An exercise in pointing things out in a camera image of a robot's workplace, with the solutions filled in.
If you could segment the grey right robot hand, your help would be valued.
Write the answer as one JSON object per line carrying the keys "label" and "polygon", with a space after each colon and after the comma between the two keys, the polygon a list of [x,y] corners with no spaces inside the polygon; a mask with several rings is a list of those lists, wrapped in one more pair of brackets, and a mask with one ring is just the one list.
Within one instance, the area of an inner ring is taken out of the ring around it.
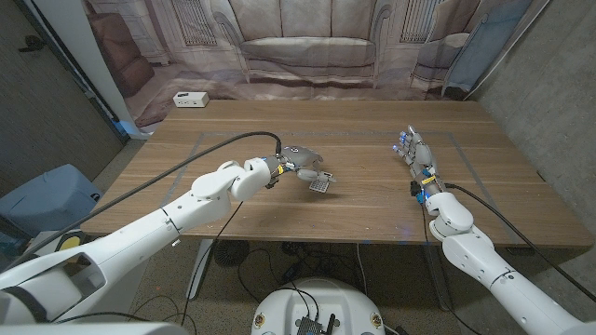
{"label": "grey right robot hand", "polygon": [[393,145],[392,150],[410,169],[413,177],[410,192],[418,203],[425,204],[432,195],[445,191],[446,186],[440,178],[437,160],[412,125],[400,133],[399,141]]}

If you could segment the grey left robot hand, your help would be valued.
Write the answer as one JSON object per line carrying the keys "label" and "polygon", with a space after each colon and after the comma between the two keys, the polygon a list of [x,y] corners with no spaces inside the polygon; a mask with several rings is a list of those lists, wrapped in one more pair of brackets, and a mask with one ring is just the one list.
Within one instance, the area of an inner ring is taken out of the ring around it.
{"label": "grey left robot hand", "polygon": [[265,186],[272,188],[278,177],[286,172],[294,172],[302,181],[311,183],[312,190],[325,193],[330,183],[336,182],[331,173],[322,171],[319,164],[322,156],[303,146],[285,146],[279,154],[263,157],[270,169],[270,182]]}

